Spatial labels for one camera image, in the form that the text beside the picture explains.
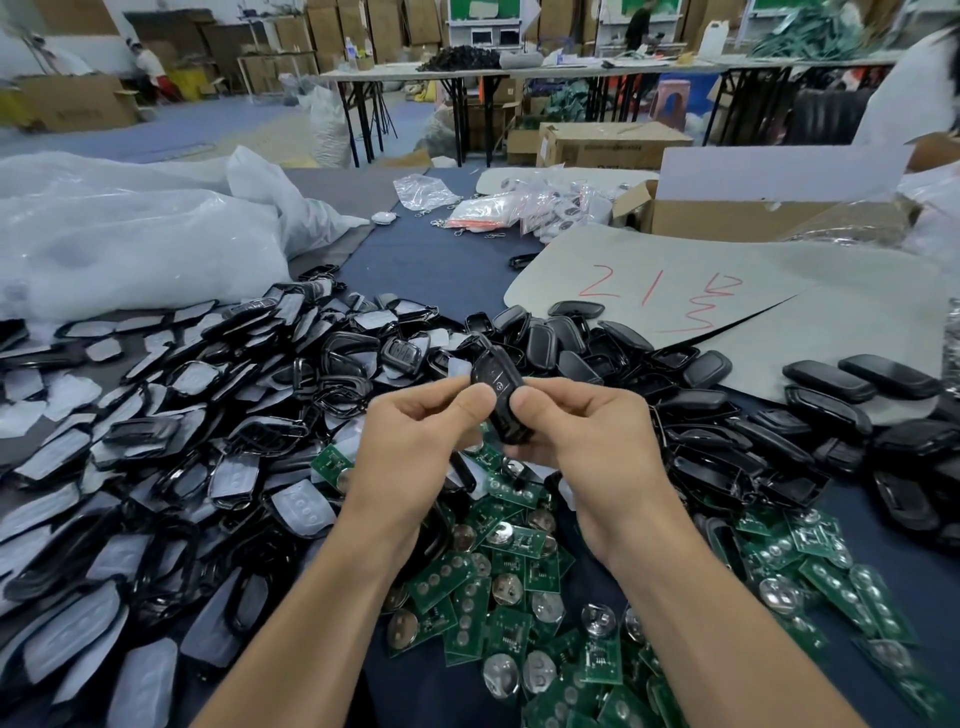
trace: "stool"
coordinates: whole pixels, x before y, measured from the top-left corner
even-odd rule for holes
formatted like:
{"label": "stool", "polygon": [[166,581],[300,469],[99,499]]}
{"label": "stool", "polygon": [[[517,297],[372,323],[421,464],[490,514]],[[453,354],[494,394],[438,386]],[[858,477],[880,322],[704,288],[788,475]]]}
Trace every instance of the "stool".
{"label": "stool", "polygon": [[[671,96],[676,96],[677,100],[668,116],[664,110]],[[657,95],[650,108],[650,118],[682,132],[686,128],[686,104],[689,99],[690,81],[665,79],[657,84]]]}

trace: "person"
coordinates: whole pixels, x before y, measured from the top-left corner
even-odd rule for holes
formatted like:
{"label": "person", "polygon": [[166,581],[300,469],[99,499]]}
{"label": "person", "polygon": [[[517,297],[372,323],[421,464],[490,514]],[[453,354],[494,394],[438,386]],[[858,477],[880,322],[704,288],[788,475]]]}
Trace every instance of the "person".
{"label": "person", "polygon": [[180,89],[170,80],[170,77],[167,76],[167,72],[163,68],[163,63],[156,57],[156,53],[144,48],[143,45],[135,42],[131,38],[127,38],[127,47],[130,48],[131,53],[136,56],[136,67],[147,74],[150,83],[156,87],[164,98],[169,101],[183,101],[183,95],[180,93]]}
{"label": "person", "polygon": [[960,105],[960,22],[906,50],[874,91],[854,144],[907,144],[956,126]]}
{"label": "person", "polygon": [[47,61],[51,70],[63,76],[89,76],[94,73],[89,63],[76,53],[65,48],[55,48],[47,43],[47,39],[34,33],[30,37],[30,44],[40,56]]}
{"label": "person", "polygon": [[[643,398],[569,379],[526,382],[510,405],[535,434],[506,452],[563,471],[584,540],[630,600],[690,728],[866,728],[714,557],[667,479]],[[344,724],[374,623],[448,457],[479,443],[494,404],[493,390],[467,376],[371,402],[324,547],[193,728]]]}
{"label": "person", "polygon": [[650,35],[650,13],[654,8],[654,0],[647,0],[639,10],[630,18],[630,24],[627,26],[627,50],[638,50],[641,45],[647,42]]}

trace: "sack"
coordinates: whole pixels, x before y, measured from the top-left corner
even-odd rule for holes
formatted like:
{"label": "sack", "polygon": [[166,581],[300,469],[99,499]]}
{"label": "sack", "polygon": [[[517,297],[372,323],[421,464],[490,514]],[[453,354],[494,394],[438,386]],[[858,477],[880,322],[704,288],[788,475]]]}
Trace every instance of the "sack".
{"label": "sack", "polygon": [[321,167],[348,167],[350,132],[344,105],[336,92],[315,86],[300,97],[300,106],[310,115],[313,133],[313,159]]}

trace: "white plastic bag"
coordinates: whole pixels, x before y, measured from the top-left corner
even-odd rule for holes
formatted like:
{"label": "white plastic bag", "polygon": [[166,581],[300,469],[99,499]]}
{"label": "white plastic bag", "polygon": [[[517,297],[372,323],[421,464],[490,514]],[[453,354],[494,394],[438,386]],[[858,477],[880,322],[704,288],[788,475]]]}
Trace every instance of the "white plastic bag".
{"label": "white plastic bag", "polygon": [[235,303],[288,280],[288,257],[366,222],[304,199],[243,147],[204,162],[2,159],[0,318]]}
{"label": "white plastic bag", "polygon": [[300,97],[300,106],[310,114],[313,133],[313,159],[321,167],[347,167],[350,164],[350,132],[344,105],[329,88],[316,86]]}

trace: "cardboard sheet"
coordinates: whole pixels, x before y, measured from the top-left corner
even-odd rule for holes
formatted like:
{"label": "cardboard sheet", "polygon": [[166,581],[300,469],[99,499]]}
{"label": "cardboard sheet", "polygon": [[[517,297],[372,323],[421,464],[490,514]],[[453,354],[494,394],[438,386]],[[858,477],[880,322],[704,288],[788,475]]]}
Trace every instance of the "cardboard sheet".
{"label": "cardboard sheet", "polygon": [[587,225],[551,242],[503,300],[540,317],[557,301],[602,303],[602,318],[634,328],[659,349],[741,321],[814,282],[750,243]]}
{"label": "cardboard sheet", "polygon": [[[785,364],[815,359],[836,364],[875,353],[940,376],[948,291],[937,269],[915,255],[815,243],[756,246],[820,285],[700,345],[733,363],[724,386],[783,401]],[[926,417],[936,398],[877,397],[859,405],[875,425]]]}
{"label": "cardboard sheet", "polygon": [[655,180],[659,175],[649,169],[594,169],[589,167],[558,167],[557,169],[533,169],[531,167],[494,167],[484,170],[477,180],[477,192],[481,195],[495,195],[500,191],[504,180],[530,180],[549,175],[548,179],[557,182],[583,181],[600,189],[612,189],[620,184],[634,187],[647,180]]}
{"label": "cardboard sheet", "polygon": [[[725,386],[770,401],[783,401],[789,381],[781,370],[801,359],[836,364],[875,353],[941,373],[946,282],[932,264],[899,251],[584,226],[557,237],[504,296],[535,316],[566,299],[603,303],[602,318],[658,348],[736,324],[698,346],[731,360]],[[877,397],[860,406],[875,425],[890,425],[925,417],[935,404]]]}
{"label": "cardboard sheet", "polygon": [[902,145],[670,147],[663,152],[657,199],[888,202],[911,153]]}

